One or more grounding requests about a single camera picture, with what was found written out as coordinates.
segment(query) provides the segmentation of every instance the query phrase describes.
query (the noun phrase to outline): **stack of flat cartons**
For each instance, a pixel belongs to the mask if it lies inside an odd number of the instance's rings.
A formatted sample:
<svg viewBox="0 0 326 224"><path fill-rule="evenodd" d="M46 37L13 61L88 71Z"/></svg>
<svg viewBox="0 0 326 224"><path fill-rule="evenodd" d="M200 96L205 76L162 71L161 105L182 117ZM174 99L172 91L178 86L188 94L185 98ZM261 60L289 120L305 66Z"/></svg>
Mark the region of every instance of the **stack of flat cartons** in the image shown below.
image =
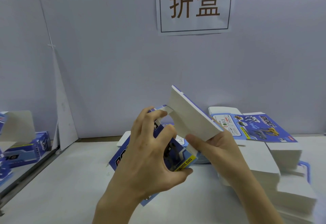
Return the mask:
<svg viewBox="0 0 326 224"><path fill-rule="evenodd" d="M229 107L210 107L209 112L211 116L216 113L241 114ZM246 140L246 145L239 148L281 216L288 223L313 223L312 212L317 197L304 177L303 168L298 166L302 153L299 143ZM224 185L229 185L225 179L220 179Z"/></svg>

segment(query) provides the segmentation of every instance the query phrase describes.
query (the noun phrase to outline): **warning label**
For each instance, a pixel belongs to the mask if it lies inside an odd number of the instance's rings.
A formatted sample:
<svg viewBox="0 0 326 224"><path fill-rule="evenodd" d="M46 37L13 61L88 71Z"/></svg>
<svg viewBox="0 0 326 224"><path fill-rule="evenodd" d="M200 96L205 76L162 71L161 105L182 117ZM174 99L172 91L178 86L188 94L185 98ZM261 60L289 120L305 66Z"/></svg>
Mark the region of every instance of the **warning label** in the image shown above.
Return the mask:
<svg viewBox="0 0 326 224"><path fill-rule="evenodd" d="M225 129L231 132L233 136L241 136L240 131L232 120L231 115L228 114L220 114L214 115L213 118L218 121Z"/></svg>

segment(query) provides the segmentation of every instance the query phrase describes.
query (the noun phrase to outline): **paper sign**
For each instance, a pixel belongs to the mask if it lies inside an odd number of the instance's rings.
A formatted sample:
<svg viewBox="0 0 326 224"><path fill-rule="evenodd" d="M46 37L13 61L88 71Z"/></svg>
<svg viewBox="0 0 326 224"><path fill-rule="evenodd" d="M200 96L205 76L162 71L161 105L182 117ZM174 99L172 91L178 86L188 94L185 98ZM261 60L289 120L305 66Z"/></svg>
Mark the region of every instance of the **paper sign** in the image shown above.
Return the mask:
<svg viewBox="0 0 326 224"><path fill-rule="evenodd" d="M160 36L230 30L233 0L156 0Z"/></svg>

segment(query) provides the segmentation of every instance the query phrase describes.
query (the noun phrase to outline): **black border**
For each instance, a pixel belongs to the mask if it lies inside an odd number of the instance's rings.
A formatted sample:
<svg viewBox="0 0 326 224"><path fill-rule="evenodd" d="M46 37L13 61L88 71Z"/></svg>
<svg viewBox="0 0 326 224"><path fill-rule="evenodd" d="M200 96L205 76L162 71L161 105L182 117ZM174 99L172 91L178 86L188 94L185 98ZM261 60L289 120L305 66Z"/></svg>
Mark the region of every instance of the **black border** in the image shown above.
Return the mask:
<svg viewBox="0 0 326 224"><path fill-rule="evenodd" d="M230 13L231 13L231 0L230 0L229 18L228 18L228 27L227 28L199 29L199 30L183 30L183 31L166 31L166 32L195 32L195 31L227 30L229 28ZM160 0L160 23L161 23L161 33L164 33L164 32L162 32L161 0Z"/></svg>

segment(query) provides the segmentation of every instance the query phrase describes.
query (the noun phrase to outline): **chinese characters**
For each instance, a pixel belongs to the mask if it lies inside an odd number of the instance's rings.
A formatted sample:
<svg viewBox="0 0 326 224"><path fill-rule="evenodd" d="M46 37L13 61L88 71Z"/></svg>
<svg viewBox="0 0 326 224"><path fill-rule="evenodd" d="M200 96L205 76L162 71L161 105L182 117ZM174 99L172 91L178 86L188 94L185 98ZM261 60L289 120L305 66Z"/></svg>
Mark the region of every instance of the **chinese characters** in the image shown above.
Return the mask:
<svg viewBox="0 0 326 224"><path fill-rule="evenodd" d="M170 6L170 9L173 9L173 15L171 18L176 17L177 13L177 6L179 6L179 3L177 3L177 0L171 0L173 1L173 5ZM181 17L182 10L183 10L183 4L187 3L187 15L186 17L189 18L189 3L193 2L194 0L180 0L180 10L178 14L178 18ZM217 0L202 0L202 6L210 6L210 7L203 7L199 8L199 14L196 16L218 16L220 13L218 13L218 7L216 7Z"/></svg>

